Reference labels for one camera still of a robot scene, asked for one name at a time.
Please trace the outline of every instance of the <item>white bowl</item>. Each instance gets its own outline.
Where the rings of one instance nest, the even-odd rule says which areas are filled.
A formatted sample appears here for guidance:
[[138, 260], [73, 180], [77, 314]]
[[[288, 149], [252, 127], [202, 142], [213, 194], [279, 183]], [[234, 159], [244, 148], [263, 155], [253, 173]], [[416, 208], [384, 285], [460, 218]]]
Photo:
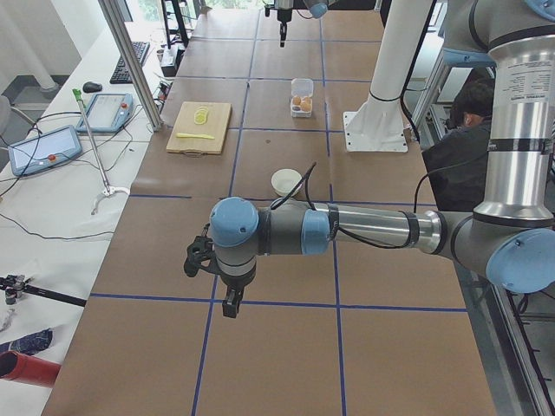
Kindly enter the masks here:
[[285, 197], [301, 178], [301, 174], [293, 169], [280, 169], [271, 175], [271, 185], [277, 195]]

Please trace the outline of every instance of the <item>black jacket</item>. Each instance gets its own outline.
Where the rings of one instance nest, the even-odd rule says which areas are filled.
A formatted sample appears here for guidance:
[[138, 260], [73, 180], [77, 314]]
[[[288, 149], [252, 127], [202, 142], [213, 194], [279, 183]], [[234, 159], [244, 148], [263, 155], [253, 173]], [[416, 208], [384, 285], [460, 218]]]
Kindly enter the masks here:
[[428, 172], [479, 158], [467, 165], [430, 175], [440, 211], [470, 212], [484, 200], [487, 144], [491, 130], [491, 119], [485, 119], [476, 127], [458, 128], [447, 133], [438, 144], [422, 152]]

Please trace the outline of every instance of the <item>clear plastic container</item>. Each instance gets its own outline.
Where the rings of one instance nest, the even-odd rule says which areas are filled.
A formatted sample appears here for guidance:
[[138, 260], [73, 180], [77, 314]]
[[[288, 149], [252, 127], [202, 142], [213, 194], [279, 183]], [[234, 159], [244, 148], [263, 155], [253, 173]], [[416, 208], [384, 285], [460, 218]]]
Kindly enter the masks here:
[[314, 82], [310, 78], [291, 81], [291, 117], [312, 116], [312, 93]]

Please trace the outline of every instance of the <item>green tip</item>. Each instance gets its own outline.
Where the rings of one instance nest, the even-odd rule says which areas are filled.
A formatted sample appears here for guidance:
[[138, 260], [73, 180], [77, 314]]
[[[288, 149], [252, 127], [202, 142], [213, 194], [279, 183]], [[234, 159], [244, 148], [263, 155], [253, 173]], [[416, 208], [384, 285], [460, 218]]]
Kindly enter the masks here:
[[78, 101], [81, 101], [82, 100], [81, 90], [77, 89], [77, 88], [73, 88], [72, 91], [73, 91], [73, 95], [75, 96], [75, 99], [78, 100]]

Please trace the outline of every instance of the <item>blue joint cap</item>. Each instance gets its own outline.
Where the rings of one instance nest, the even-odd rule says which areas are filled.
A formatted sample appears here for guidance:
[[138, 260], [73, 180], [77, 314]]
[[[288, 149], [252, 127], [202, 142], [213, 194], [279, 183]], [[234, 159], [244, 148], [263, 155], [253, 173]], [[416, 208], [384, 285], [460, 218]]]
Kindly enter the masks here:
[[525, 0], [530, 9], [551, 22], [555, 22], [555, 1], [553, 0]]
[[443, 48], [443, 60], [449, 67], [483, 68], [494, 67], [495, 61], [486, 52], [471, 52]]
[[258, 211], [242, 198], [219, 201], [210, 213], [212, 240], [220, 247], [235, 247], [252, 237], [258, 227]]
[[325, 15], [327, 11], [328, 11], [328, 5], [324, 3], [316, 3], [309, 8], [309, 12], [312, 14], [312, 17], [314, 17], [315, 19], [319, 19], [320, 17]]
[[328, 214], [308, 210], [304, 213], [301, 230], [301, 249], [305, 256], [322, 254], [328, 249], [330, 221]]
[[555, 231], [546, 228], [522, 231], [492, 254], [486, 277], [515, 293], [542, 290], [555, 281], [553, 247]]

